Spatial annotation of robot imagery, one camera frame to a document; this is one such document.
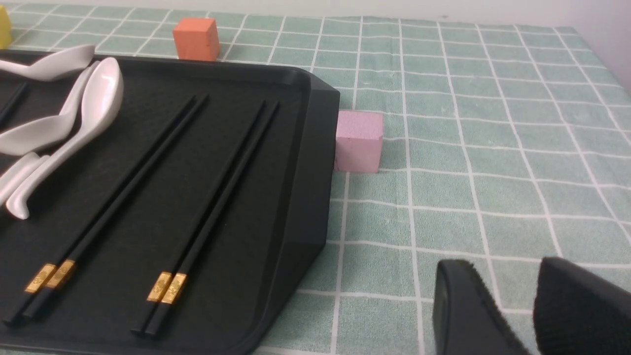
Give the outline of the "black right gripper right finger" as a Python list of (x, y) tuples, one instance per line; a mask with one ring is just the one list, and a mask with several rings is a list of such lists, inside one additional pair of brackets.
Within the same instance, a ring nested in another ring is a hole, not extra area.
[(563, 258), (541, 261), (533, 323), (543, 355), (631, 352), (630, 293)]

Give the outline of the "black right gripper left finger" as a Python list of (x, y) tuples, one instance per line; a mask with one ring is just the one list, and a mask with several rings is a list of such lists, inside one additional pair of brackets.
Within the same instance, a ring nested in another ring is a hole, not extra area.
[(438, 355), (528, 355), (467, 260), (437, 263), (433, 334)]

